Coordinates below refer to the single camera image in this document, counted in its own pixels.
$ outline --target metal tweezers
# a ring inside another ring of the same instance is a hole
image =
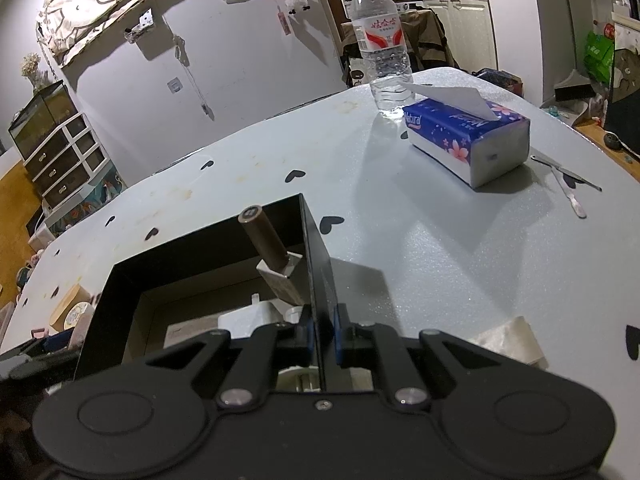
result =
[[[582,178],[580,175],[575,174],[573,171],[566,170],[562,166],[558,166],[557,164],[555,164],[553,162],[550,162],[550,161],[545,160],[543,158],[539,158],[539,157],[537,157],[535,155],[531,155],[531,160],[535,160],[536,162],[539,162],[540,164],[544,164],[545,166],[548,166],[550,168],[556,168],[556,170],[558,170],[560,173],[563,173],[566,176],[570,176],[576,182],[578,182],[580,184],[586,184],[587,186],[591,186],[591,187],[593,187],[593,189],[597,189],[598,191],[602,192],[602,188],[600,186],[596,186],[594,183],[589,182],[588,180]]]

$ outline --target fish tank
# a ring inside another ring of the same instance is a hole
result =
[[[53,130],[77,113],[66,86],[58,81],[34,95],[9,126],[9,134],[27,160]]]

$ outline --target drawer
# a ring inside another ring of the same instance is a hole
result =
[[[86,158],[86,163],[91,168],[91,171],[95,171],[98,166],[102,164],[104,160],[104,155],[102,154],[100,148],[96,148],[93,150]]]
[[[44,172],[33,183],[41,193],[44,193],[79,161],[80,159],[76,152],[69,146],[50,166],[45,168]]]
[[[53,209],[76,189],[82,186],[82,184],[84,184],[88,179],[89,175],[81,164],[58,182],[56,187],[45,195],[44,200],[46,200],[50,208]]]
[[[44,170],[46,165],[49,164],[58,153],[64,150],[67,145],[68,140],[66,140],[64,132],[59,131],[56,132],[43,147],[36,150],[33,158],[25,166],[31,178],[36,178],[38,174]]]
[[[85,133],[76,141],[76,146],[83,155],[95,146],[94,136],[91,132]]]
[[[66,130],[72,137],[77,137],[85,128],[86,123],[84,122],[84,117],[82,117],[82,115],[78,115],[78,117],[66,124]]]

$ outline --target green bag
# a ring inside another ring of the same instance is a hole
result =
[[[584,53],[584,65],[595,80],[607,85],[611,80],[613,51],[613,41],[594,32],[589,33]]]

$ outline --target screw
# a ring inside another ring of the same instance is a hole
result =
[[[334,404],[330,400],[318,400],[316,402],[316,410],[320,410],[321,412],[325,412],[330,410]]]
[[[400,404],[407,404],[409,406],[421,404],[427,400],[427,397],[427,392],[420,388],[400,388],[396,391],[396,400]]]
[[[244,406],[253,398],[251,392],[243,388],[231,388],[220,394],[220,400],[227,406]]]

